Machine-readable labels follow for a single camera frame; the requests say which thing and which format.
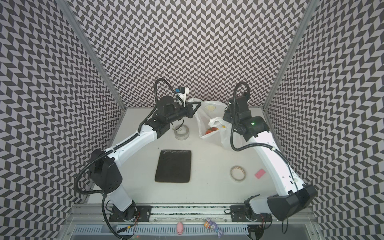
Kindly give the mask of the white plastic bag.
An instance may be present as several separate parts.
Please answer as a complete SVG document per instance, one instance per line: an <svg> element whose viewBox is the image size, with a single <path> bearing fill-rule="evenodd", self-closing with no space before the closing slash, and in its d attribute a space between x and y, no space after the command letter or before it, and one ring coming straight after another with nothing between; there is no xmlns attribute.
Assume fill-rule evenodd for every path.
<svg viewBox="0 0 384 240"><path fill-rule="evenodd" d="M201 102L201 106L194 114L194 119L197 120L198 124L199 137L205 142L233 152L230 144L232 124L223 120L227 105L219 101L202 101L196 98L191 98L187 102ZM205 135L206 130L211 127L216 127L219 130Z"/></svg>

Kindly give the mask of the red fake strawberry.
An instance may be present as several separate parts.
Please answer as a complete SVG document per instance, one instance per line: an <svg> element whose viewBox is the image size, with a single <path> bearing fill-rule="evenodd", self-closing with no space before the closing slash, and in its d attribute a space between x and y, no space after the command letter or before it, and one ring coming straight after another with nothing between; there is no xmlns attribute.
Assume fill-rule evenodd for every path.
<svg viewBox="0 0 384 240"><path fill-rule="evenodd" d="M218 131L218 130L219 130L219 129L216 128L216 127L208 128L208 129L206 130L206 132L205 132L205 135L208 135L208 134L210 134L210 133L212 133L212 132L215 132L215 131Z"/></svg>

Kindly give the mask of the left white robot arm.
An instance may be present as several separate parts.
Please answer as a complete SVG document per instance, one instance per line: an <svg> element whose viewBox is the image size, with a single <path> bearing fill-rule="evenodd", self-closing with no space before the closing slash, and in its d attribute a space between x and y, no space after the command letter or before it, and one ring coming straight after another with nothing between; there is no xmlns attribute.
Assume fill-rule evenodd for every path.
<svg viewBox="0 0 384 240"><path fill-rule="evenodd" d="M200 102L188 102L188 88L172 88L165 79L157 79L154 85L155 106L139 124L136 132L117 145L92 152L89 163L75 178L74 190L80 195L101 194L109 199L113 210L122 214L123 221L136 216L135 202L122 185L120 167L136 152L162 137L173 122L192 118L200 108Z"/></svg>

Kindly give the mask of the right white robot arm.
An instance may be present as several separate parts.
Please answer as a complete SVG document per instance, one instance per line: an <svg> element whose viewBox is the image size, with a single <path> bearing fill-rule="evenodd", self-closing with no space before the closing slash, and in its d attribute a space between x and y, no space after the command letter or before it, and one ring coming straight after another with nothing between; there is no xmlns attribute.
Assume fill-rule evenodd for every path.
<svg viewBox="0 0 384 240"><path fill-rule="evenodd" d="M250 86L241 81L236 84L224 121L231 124L229 143L235 152L254 150L271 175L277 193L269 197L249 197L244 202L245 216L257 221L272 215L286 221L307 208L318 195L315 186L306 184L290 166L287 157L279 150L265 120L253 117L248 106Z"/></svg>

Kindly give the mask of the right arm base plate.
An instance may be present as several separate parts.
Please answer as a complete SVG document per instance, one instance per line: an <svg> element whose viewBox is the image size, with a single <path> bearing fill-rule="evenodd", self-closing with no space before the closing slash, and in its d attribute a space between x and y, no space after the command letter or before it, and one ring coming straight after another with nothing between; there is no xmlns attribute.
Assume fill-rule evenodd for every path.
<svg viewBox="0 0 384 240"><path fill-rule="evenodd" d="M232 205L230 206L230 216L232 222L244 223L244 222L260 222L270 223L273 218L271 214L256 214L252 209L245 207L244 205Z"/></svg>

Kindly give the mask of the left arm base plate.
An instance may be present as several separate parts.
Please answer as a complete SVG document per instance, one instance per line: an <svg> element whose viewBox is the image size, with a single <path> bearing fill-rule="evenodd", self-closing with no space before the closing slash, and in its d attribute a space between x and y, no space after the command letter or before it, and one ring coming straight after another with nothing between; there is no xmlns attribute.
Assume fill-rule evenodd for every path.
<svg viewBox="0 0 384 240"><path fill-rule="evenodd" d="M133 204L124 212L113 206L109 221L113 223L123 222L149 222L152 206L134 206Z"/></svg>

